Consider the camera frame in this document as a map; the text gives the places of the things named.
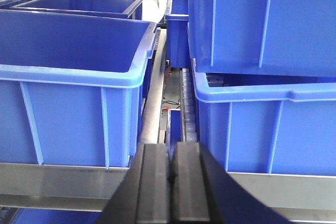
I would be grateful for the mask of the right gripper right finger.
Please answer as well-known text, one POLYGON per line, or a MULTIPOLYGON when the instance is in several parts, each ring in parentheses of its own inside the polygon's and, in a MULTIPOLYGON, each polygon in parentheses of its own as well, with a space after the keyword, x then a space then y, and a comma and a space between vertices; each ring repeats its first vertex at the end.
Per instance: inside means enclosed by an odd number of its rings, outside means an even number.
POLYGON ((172 174, 172 223, 289 223, 246 191, 199 143, 177 143, 172 174))

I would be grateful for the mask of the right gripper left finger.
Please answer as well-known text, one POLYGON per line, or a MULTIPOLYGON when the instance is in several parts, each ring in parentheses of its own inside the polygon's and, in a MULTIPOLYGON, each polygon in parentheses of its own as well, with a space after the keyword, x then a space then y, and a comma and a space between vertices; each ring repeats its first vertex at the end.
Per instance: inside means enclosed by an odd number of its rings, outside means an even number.
POLYGON ((123 181, 95 223, 169 223, 169 164, 165 144, 141 143, 123 181))

